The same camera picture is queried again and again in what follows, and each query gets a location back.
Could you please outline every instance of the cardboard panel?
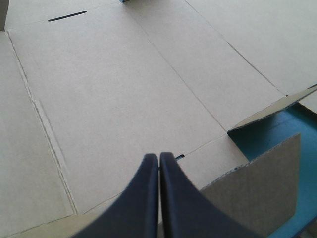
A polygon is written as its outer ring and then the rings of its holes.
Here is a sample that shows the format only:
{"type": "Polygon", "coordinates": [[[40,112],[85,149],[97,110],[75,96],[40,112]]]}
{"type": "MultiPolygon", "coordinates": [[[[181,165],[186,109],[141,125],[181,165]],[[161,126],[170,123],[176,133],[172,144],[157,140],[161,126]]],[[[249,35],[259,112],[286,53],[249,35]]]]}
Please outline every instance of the cardboard panel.
{"type": "Polygon", "coordinates": [[[44,131],[0,32],[0,237],[71,215],[44,131]]]}
{"type": "Polygon", "coordinates": [[[125,6],[226,130],[283,96],[186,1],[133,0],[125,6]]]}
{"type": "Polygon", "coordinates": [[[187,2],[283,93],[317,83],[317,1],[187,2]]]}
{"type": "Polygon", "coordinates": [[[225,134],[120,3],[9,33],[80,213],[225,134]]]}
{"type": "Polygon", "coordinates": [[[114,2],[118,0],[10,0],[5,28],[23,27],[114,2]]]}
{"type": "Polygon", "coordinates": [[[300,134],[202,189],[221,211],[267,237],[296,210],[300,134]]]}
{"type": "Polygon", "coordinates": [[[188,179],[197,189],[210,184],[227,171],[248,163],[239,148],[225,135],[178,161],[188,179]]]}
{"type": "Polygon", "coordinates": [[[314,91],[317,90],[317,85],[310,87],[306,90],[303,90],[302,92],[296,93],[291,96],[287,96],[284,98],[281,98],[277,102],[273,103],[272,105],[268,106],[267,108],[263,109],[262,111],[259,111],[252,115],[251,117],[243,120],[242,122],[238,123],[233,127],[233,129],[238,129],[240,127],[246,126],[248,124],[251,124],[253,122],[259,121],[263,118],[266,118],[272,114],[275,114],[277,112],[280,112],[281,110],[290,107],[294,103],[298,102],[299,100],[303,99],[304,97],[310,95],[314,91]]]}
{"type": "Polygon", "coordinates": [[[0,31],[4,31],[9,0],[0,0],[0,31]]]}
{"type": "Polygon", "coordinates": [[[307,96],[301,100],[300,103],[317,114],[317,92],[307,96]]]}

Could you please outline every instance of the blue surface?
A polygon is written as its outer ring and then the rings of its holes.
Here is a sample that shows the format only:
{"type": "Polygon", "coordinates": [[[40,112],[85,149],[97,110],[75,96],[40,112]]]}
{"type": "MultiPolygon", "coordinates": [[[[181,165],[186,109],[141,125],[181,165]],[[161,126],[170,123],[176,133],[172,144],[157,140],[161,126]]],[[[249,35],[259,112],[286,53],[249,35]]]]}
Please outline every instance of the blue surface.
{"type": "Polygon", "coordinates": [[[296,104],[228,133],[245,156],[252,160],[299,132],[301,162],[296,214],[269,238],[291,238],[317,216],[317,116],[296,104]]]}

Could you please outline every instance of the brown cardboard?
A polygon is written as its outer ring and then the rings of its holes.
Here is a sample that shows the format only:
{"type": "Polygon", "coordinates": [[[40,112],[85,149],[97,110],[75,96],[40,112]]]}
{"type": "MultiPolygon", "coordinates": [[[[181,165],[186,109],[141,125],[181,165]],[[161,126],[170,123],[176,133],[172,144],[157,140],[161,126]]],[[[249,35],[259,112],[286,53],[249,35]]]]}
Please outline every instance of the brown cardboard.
{"type": "Polygon", "coordinates": [[[202,189],[221,211],[245,227],[268,236],[296,209],[300,134],[202,189]]]}
{"type": "Polygon", "coordinates": [[[233,129],[238,129],[240,127],[244,127],[244,126],[249,125],[251,123],[254,123],[256,121],[262,120],[262,119],[264,119],[272,114],[280,112],[281,110],[292,106],[294,103],[305,98],[306,96],[310,95],[311,93],[315,92],[316,90],[317,90],[317,85],[314,85],[314,86],[312,86],[308,89],[305,89],[299,93],[281,98],[278,101],[276,101],[275,103],[273,103],[270,106],[263,109],[262,111],[259,111],[259,112],[255,113],[254,115],[252,115],[251,117],[238,123],[237,125],[234,126],[233,129]]]}
{"type": "Polygon", "coordinates": [[[0,0],[0,31],[4,31],[6,14],[8,12],[9,0],[0,0]]]}
{"type": "Polygon", "coordinates": [[[73,214],[56,160],[0,32],[0,237],[73,214]]]}

